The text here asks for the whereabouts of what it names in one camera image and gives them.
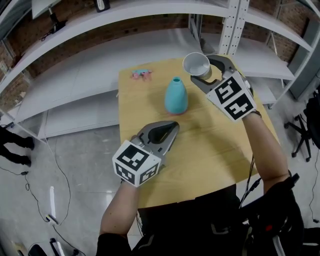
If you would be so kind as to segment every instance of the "black shoe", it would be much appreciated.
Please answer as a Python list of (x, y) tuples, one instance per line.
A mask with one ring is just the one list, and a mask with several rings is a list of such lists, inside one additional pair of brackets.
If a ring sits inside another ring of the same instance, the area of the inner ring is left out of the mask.
[(25, 138), (26, 140), (28, 140), (28, 146), (27, 148), (31, 149), (31, 150), (34, 150), (35, 149), (35, 143), (34, 143), (34, 138), (32, 137), (26, 137)]
[(25, 163), (24, 164), (30, 168), (31, 167), (30, 157), (28, 157), (28, 156), (25, 156), (25, 157), (26, 157), (26, 159), (25, 159)]

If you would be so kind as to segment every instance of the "chair base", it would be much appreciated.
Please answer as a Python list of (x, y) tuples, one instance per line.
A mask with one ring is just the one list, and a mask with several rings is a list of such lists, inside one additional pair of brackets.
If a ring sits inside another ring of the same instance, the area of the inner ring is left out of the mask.
[(307, 157), (305, 159), (306, 162), (309, 162), (310, 159), (311, 159), (311, 150), (310, 150), (310, 144), (309, 144), (309, 140), (311, 139), (311, 136), (309, 134), (309, 131), (306, 130), (305, 126), (304, 126), (304, 123), (302, 122), (302, 118), (300, 115), (297, 115), (295, 118), (294, 118), (295, 121), (299, 121), (300, 123), (300, 126), (301, 127), (298, 127), (296, 126), (295, 124), (293, 124), (292, 122), (286, 122), (284, 124), (284, 128), (285, 129), (288, 129), (289, 127), (292, 127), (293, 129), (295, 129), (298, 133), (301, 134), (301, 140), (299, 142), (299, 145), (296, 149), (296, 151), (294, 151), (291, 156), (293, 158), (295, 158), (297, 156), (297, 153), (300, 151), (301, 149), (301, 146), (302, 144), (305, 142), (305, 145), (306, 145), (306, 149), (308, 150), (308, 154), (309, 154), (309, 157)]

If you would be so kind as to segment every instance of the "person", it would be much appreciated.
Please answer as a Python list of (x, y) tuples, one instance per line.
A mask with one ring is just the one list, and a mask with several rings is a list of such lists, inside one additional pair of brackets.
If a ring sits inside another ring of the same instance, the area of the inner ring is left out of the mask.
[[(261, 198), (268, 200), (259, 214), (248, 213), (249, 224), (238, 220), (247, 206), (240, 208), (236, 185), (194, 200), (138, 209), (139, 188), (123, 182), (103, 214), (96, 255), (299, 255), (301, 212), (292, 190), (281, 189), (291, 179), (287, 158), (257, 113), (242, 121), (263, 181)], [(127, 234), (137, 211), (143, 237), (131, 250)]]
[(0, 127), (0, 156), (5, 157), (13, 163), (31, 167), (31, 160), (28, 156), (11, 153), (4, 146), (4, 144), (6, 143), (15, 143), (22, 148), (29, 148), (31, 150), (34, 150), (35, 144), (32, 137), (23, 138), (15, 133), (8, 131), (4, 127)]

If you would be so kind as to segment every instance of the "wall outlet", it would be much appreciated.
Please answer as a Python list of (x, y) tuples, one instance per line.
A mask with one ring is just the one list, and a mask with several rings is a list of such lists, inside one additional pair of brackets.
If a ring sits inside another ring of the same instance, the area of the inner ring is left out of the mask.
[(7, 71), (8, 71), (8, 67), (7, 67), (7, 65), (6, 65), (6, 63), (5, 63), (4, 61), (1, 61), (1, 62), (0, 62), (0, 70), (1, 70), (4, 74), (6, 74)]

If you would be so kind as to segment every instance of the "white marker cube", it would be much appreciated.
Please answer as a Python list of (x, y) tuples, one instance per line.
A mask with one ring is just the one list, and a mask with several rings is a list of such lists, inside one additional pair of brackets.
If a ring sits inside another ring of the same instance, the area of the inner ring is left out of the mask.
[(112, 157), (115, 174), (135, 187), (158, 174), (161, 158), (125, 140)]
[(206, 97), (234, 122), (257, 108), (251, 92), (237, 71)]

